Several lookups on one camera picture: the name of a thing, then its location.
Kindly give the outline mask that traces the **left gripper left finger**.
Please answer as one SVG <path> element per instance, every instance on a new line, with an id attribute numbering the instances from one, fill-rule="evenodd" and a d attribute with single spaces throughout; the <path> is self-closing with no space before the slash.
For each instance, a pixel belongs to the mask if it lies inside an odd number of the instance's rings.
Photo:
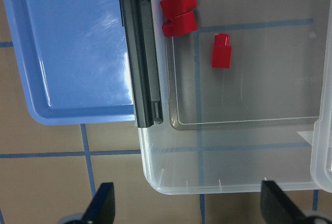
<path id="1" fill-rule="evenodd" d="M 101 183 L 81 218 L 83 223 L 112 224 L 115 220 L 115 191 L 113 183 Z"/>

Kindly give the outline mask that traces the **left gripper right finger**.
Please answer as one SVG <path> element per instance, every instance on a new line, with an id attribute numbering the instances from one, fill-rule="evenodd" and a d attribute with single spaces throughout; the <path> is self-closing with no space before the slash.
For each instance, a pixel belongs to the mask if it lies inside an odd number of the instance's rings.
<path id="1" fill-rule="evenodd" d="M 331 223 L 331 219 L 313 212 L 306 214 L 272 180 L 261 182 L 260 212 L 265 223 Z"/>

